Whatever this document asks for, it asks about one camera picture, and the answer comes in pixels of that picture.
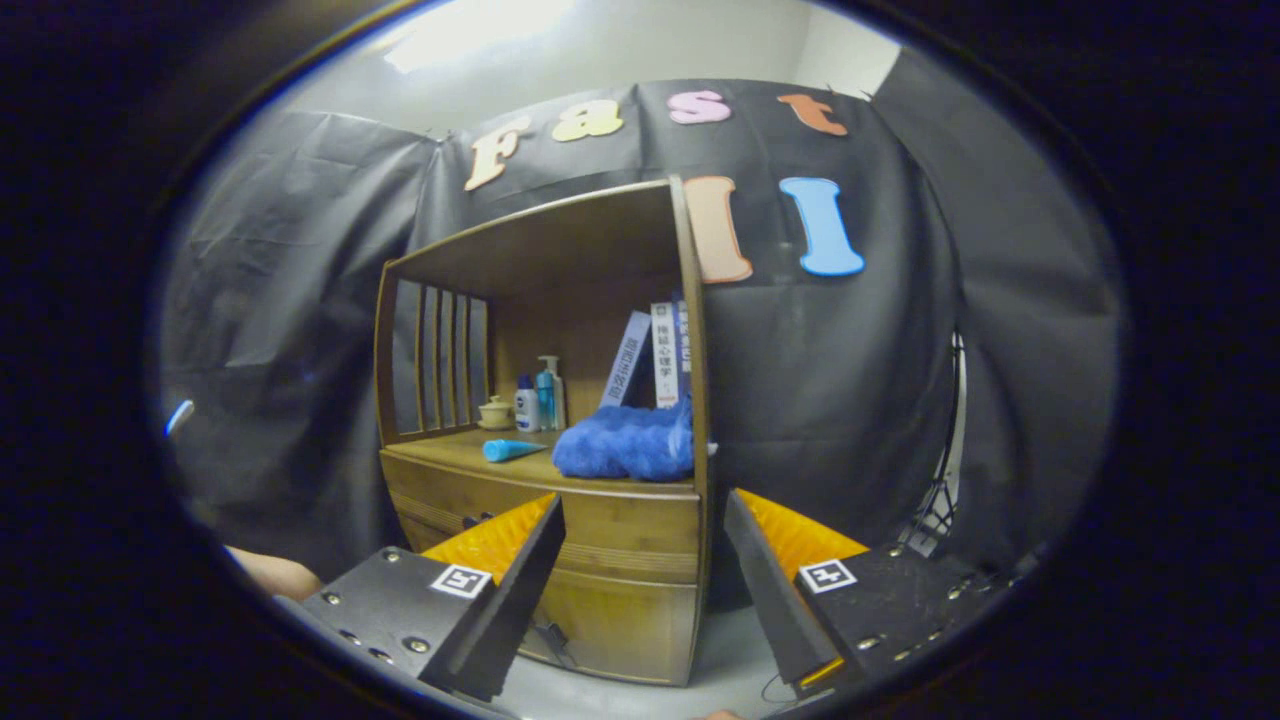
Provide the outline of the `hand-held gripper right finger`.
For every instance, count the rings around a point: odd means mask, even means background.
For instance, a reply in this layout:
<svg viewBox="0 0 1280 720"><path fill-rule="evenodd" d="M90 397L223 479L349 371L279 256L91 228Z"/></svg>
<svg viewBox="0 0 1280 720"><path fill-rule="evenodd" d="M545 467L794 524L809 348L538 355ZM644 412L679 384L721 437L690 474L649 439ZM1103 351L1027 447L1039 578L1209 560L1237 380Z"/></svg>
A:
<svg viewBox="0 0 1280 720"><path fill-rule="evenodd" d="M780 679L803 698L896 675L1006 588L1000 574L867 546L745 489L730 492L723 519Z"/></svg>

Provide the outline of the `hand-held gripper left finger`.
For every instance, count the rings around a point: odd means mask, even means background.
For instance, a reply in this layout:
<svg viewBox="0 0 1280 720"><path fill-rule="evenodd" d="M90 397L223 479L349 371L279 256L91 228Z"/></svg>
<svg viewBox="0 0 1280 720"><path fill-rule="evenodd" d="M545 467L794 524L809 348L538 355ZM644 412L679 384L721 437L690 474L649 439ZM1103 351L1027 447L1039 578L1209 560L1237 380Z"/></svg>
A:
<svg viewBox="0 0 1280 720"><path fill-rule="evenodd" d="M425 552L388 546L298 605L357 665L430 697L500 694L566 538L557 493Z"/></svg>

